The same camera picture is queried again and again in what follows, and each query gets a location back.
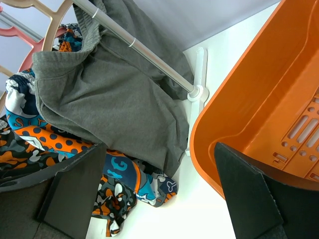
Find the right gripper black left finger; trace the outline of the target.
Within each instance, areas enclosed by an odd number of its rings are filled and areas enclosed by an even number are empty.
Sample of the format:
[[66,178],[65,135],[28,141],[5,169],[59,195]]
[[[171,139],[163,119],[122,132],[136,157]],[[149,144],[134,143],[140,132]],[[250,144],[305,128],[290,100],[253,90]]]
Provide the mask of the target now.
[[106,155],[104,144],[37,172],[0,181],[2,239],[84,239]]

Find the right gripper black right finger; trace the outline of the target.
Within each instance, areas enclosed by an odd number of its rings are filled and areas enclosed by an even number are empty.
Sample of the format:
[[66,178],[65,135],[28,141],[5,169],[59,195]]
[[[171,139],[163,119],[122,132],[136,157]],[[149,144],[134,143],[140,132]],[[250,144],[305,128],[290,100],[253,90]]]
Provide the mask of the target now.
[[238,239],[317,239],[319,184],[218,142],[214,157]]

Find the orange black camouflage shorts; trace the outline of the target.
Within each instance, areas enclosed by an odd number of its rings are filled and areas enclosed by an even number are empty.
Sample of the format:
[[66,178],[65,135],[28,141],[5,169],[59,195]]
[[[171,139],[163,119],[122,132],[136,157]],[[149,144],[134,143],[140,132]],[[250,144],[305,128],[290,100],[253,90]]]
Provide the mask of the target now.
[[[6,116],[0,118],[1,181],[37,172],[64,159],[62,155],[45,152],[29,144],[11,129]],[[136,204],[134,191],[104,174],[98,187],[92,216],[106,219],[106,237],[114,237],[121,231],[122,223]]]

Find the blue orange patterned shorts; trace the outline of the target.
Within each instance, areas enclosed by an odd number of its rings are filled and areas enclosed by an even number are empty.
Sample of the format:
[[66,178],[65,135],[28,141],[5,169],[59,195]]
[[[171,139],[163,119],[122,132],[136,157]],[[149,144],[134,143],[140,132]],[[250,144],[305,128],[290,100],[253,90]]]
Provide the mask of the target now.
[[[35,103],[35,74],[31,68],[20,71],[6,81],[6,116],[9,126],[27,143],[59,161],[85,151],[92,143],[47,123]],[[107,150],[102,183],[115,180],[116,196],[128,187],[133,198],[159,207],[177,194],[177,183],[147,162],[131,159],[116,150]]]

